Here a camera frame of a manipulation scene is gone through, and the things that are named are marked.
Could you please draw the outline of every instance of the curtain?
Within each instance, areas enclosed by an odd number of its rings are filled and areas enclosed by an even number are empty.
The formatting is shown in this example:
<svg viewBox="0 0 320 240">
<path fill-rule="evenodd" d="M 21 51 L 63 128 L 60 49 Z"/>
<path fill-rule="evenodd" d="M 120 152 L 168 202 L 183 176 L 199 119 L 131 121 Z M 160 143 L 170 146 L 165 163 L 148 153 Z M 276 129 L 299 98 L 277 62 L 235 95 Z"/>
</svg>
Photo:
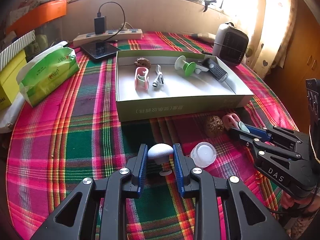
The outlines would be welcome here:
<svg viewBox="0 0 320 240">
<path fill-rule="evenodd" d="M 283 67 L 297 0 L 224 0 L 223 9 L 249 37 L 246 65 L 261 78 L 276 65 Z"/>
</svg>

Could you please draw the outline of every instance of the black cable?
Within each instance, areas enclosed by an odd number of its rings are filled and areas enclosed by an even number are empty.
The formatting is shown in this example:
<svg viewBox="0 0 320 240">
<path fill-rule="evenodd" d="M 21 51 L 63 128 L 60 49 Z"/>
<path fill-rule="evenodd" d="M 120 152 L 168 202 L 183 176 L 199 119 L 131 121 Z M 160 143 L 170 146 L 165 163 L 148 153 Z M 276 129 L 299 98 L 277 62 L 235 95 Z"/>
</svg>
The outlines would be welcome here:
<svg viewBox="0 0 320 240">
<path fill-rule="evenodd" d="M 122 12 L 123 12 L 123 19 L 124 19 L 124 20 L 123 20 L 123 25 L 122 25 L 121 29 L 119 29 L 119 31 L 118 31 L 116 34 L 113 34 L 111 37 L 107 38 L 107 39 L 104 40 L 104 41 L 108 41 L 108 40 L 110 40 L 111 38 L 113 38 L 114 36 L 116 36 L 120 31 L 122 31 L 122 29 L 124 28 L 124 25 L 125 25 L 125 14 L 124 14 L 124 10 L 123 10 L 122 6 L 121 6 L 120 4 L 118 4 L 117 2 L 105 2 L 105 3 L 103 3 L 102 5 L 100 5 L 99 11 L 98 11 L 98 13 L 97 13 L 97 16 L 98 16 L 98 17 L 101 17 L 100 9 L 101 9 L 101 7 L 102 7 L 103 5 L 105 5 L 105 4 L 107 4 L 107 3 L 115 3 L 115 4 L 119 5 L 120 8 L 121 8 L 121 10 L 122 10 Z"/>
<path fill-rule="evenodd" d="M 302 208 L 297 208 L 295 210 L 292 210 L 292 211 L 276 211 L 276 210 L 273 210 L 273 209 L 270 209 L 270 208 L 267 208 L 271 213 L 274 213 L 274 214 L 278 214 L 278 215 L 290 215 L 291 213 L 297 213 L 297 212 L 300 212 L 301 214 L 308 208 L 312 205 L 312 203 L 314 202 L 315 198 L 316 198 L 316 195 L 317 195 L 317 192 L 318 192 L 318 189 L 319 189 L 319 186 L 320 186 L 320 181 L 318 180 L 317 182 L 317 185 L 316 185 L 316 190 L 309 202 L 308 205 L 306 205 L 305 207 L 302 207 Z"/>
</svg>

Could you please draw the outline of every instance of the walnut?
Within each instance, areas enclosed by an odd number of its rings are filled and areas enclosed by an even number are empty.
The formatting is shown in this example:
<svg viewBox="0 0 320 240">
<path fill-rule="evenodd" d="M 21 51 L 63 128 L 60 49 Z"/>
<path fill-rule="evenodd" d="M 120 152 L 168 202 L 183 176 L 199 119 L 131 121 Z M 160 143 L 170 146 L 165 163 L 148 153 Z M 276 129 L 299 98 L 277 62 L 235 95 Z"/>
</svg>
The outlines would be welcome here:
<svg viewBox="0 0 320 240">
<path fill-rule="evenodd" d="M 151 68 L 150 61 L 143 57 L 137 58 L 136 61 L 134 62 L 134 65 L 136 66 L 136 68 L 137 67 L 146 67 L 147 69 Z"/>
<path fill-rule="evenodd" d="M 224 131 L 222 120 L 216 116 L 208 116 L 204 123 L 204 132 L 208 137 L 214 138 L 221 135 Z"/>
</svg>

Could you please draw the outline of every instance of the table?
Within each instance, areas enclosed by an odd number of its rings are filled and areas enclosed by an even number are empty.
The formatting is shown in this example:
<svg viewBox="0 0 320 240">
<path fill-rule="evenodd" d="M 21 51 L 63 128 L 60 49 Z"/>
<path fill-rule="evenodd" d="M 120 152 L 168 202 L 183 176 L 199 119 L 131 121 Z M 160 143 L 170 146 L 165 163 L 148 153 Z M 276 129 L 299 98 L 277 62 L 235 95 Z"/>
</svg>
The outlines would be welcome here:
<svg viewBox="0 0 320 240">
<path fill-rule="evenodd" d="M 160 32 L 147 32 L 142 40 L 116 45 L 122 50 L 212 50 L 190 36 Z M 234 68 L 254 93 L 243 108 L 120 123 L 115 101 L 115 59 L 93 63 L 81 51 L 76 57 L 80 70 L 37 107 L 26 103 L 12 134 L 7 196 L 12 223 L 23 239 L 30 239 L 82 178 L 101 179 L 123 168 L 141 143 L 149 147 L 180 143 L 183 152 L 189 154 L 197 143 L 210 142 L 218 156 L 205 170 L 217 177 L 239 176 L 266 206 L 278 208 L 281 190 L 255 171 L 248 149 L 231 141 L 226 133 L 207 138 L 202 128 L 208 115 L 222 117 L 233 111 L 243 122 L 257 127 L 297 129 L 280 100 L 250 68 Z M 164 168 L 173 168 L 172 159 Z M 221 201 L 218 204 L 225 236 Z M 127 200 L 128 239 L 193 239 L 194 215 L 194 203 L 179 197 L 173 173 L 147 179 L 142 197 Z"/>
</svg>

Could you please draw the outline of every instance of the black charger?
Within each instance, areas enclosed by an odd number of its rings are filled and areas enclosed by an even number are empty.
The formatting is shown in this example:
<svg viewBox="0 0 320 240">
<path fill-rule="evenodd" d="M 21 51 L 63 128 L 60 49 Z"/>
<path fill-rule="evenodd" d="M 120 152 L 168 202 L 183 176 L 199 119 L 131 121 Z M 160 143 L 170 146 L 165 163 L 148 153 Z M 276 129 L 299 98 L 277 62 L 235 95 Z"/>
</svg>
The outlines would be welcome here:
<svg viewBox="0 0 320 240">
<path fill-rule="evenodd" d="M 98 17 L 94 19 L 94 32 L 96 35 L 103 34 L 106 31 L 105 17 Z"/>
</svg>

